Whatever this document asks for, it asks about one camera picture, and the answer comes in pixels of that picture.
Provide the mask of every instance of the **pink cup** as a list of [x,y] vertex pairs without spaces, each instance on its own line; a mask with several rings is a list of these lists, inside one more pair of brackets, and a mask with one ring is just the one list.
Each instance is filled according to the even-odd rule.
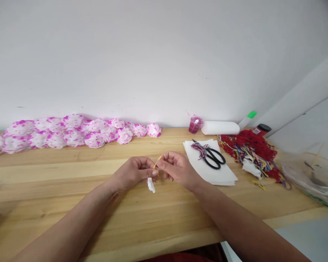
[[201,126],[204,124],[203,120],[199,116],[192,116],[190,127],[188,131],[192,134],[195,134],[198,132],[198,130],[201,128]]

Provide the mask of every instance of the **plastic bag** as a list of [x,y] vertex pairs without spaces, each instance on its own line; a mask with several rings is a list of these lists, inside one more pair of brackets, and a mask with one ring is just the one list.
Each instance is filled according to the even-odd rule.
[[328,160],[312,153],[280,159],[284,176],[303,193],[328,206]]

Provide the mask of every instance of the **red yarn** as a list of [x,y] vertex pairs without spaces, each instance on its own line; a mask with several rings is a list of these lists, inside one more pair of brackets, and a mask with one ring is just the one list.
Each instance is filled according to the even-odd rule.
[[[232,148],[242,148],[244,145],[248,147],[249,150],[254,150],[255,154],[263,158],[265,161],[272,162],[277,155],[277,151],[271,146],[265,138],[258,136],[252,132],[252,130],[243,130],[238,135],[221,135],[220,139],[226,142]],[[238,159],[237,154],[229,146],[219,143],[221,147],[234,159],[236,162],[241,162]],[[280,171],[273,167],[272,170],[264,172],[271,178],[276,179],[276,183],[281,183]]]

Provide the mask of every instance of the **forearm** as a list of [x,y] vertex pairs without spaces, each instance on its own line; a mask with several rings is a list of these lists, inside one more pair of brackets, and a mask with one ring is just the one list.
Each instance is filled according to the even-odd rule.
[[116,197],[108,181],[96,187],[13,261],[76,261]]
[[242,261],[309,261],[261,219],[210,183],[202,183],[193,193]]

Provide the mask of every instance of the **bottle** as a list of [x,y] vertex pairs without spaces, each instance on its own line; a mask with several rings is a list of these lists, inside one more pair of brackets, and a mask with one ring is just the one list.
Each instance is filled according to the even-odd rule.
[[247,117],[243,118],[242,121],[239,122],[239,129],[242,131],[243,128],[246,127],[247,124],[256,116],[256,111],[251,111]]

